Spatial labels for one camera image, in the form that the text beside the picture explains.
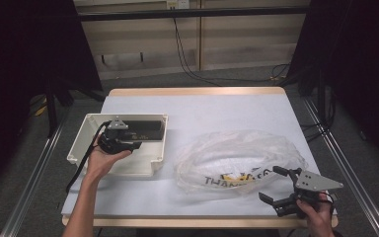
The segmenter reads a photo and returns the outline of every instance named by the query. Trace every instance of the dark background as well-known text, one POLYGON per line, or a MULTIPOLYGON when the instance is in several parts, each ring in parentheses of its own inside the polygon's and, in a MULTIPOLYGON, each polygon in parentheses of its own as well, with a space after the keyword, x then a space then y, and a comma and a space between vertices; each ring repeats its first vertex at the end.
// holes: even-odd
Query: dark background
POLYGON ((309 95, 321 79, 379 148, 379 1, 311 1, 287 78, 309 95))
POLYGON ((46 82, 69 104, 66 93, 74 88, 61 80, 102 89, 73 1, 0 1, 0 168, 46 82))

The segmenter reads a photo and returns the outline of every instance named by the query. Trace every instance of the plastic bag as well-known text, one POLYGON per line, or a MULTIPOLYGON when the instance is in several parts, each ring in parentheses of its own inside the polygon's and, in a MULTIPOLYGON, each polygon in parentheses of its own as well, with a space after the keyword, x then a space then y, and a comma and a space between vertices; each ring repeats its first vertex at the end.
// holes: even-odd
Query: plastic bag
POLYGON ((237 130, 208 133, 184 147, 175 174, 187 192, 237 190, 246 194, 275 179, 273 166, 306 169, 308 164, 283 136, 237 130))

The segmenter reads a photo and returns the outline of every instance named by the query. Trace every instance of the plastic tray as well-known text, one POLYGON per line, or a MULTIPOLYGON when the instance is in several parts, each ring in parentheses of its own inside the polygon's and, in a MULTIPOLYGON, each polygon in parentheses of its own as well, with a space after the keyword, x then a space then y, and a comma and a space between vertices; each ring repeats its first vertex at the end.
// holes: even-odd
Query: plastic tray
POLYGON ((79 166, 86 150, 88 149, 98 127, 105 121, 118 117, 121 120, 160 120, 164 124, 164 135, 162 140, 143 141, 139 149, 133 151, 128 157, 117 161, 109 174, 117 176, 150 177, 156 170, 160 169, 164 161, 165 139, 167 134, 167 115, 105 115, 87 114, 82 122, 81 128, 76 135, 75 141, 69 151, 67 160, 79 166))

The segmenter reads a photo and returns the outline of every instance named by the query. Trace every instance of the white tabletop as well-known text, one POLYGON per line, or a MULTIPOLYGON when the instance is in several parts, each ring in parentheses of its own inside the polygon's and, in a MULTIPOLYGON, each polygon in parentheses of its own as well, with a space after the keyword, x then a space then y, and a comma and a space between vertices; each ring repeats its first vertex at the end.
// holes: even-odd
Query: white tabletop
MULTIPOLYGON (((174 176, 177 152, 198 136, 214 131, 253 129, 281 135, 305 158, 308 170, 318 168, 297 118, 282 89, 249 95, 108 96, 102 114, 166 114, 169 117, 164 166, 151 178, 106 177, 100 182, 96 216, 112 217, 276 217, 258 192, 274 199, 287 198, 292 181, 282 177, 247 195, 234 192, 186 193, 174 176)), ((72 186, 62 209, 69 216, 81 179, 72 186)))

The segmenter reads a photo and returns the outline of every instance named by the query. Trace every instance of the aluminum rail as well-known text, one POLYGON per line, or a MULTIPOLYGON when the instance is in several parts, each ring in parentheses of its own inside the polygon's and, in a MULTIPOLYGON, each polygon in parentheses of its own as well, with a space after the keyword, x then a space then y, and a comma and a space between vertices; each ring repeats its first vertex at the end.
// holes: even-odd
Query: aluminum rail
POLYGON ((61 130, 67 120, 69 108, 65 109, 62 114, 62 119, 52 137, 47 139, 47 142, 38 158, 38 162, 30 176, 29 181, 24 188, 15 208, 13 209, 10 217, 8 218, 0 237, 15 237, 17 236, 23 220, 29 210, 30 204, 33 200, 36 189, 38 188, 39 181, 44 173, 45 167, 53 153, 54 147, 60 136, 61 130))
POLYGON ((192 18, 192 17, 227 17, 227 16, 255 16, 255 15, 285 15, 306 14, 309 6, 284 6, 261 8, 212 8, 212 9, 177 9, 134 12, 108 13, 78 13, 82 22, 162 19, 162 18, 192 18))
POLYGON ((334 156, 335 161, 340 167, 343 176, 345 177, 347 183, 349 184, 350 189, 355 194, 355 197, 370 221, 372 227, 374 228, 377 236, 379 236, 379 209, 375 205, 374 201, 371 199, 370 195, 367 193, 365 188, 362 186, 352 167, 349 165, 345 155, 341 151, 341 148, 338 146, 337 141, 332 136, 331 132, 325 131, 324 128, 320 125, 320 120, 318 116, 318 110, 313 104, 310 98, 304 100, 307 110, 309 111, 313 121, 318 124, 317 127, 322 136, 325 139, 325 142, 330 149, 332 155, 334 156))

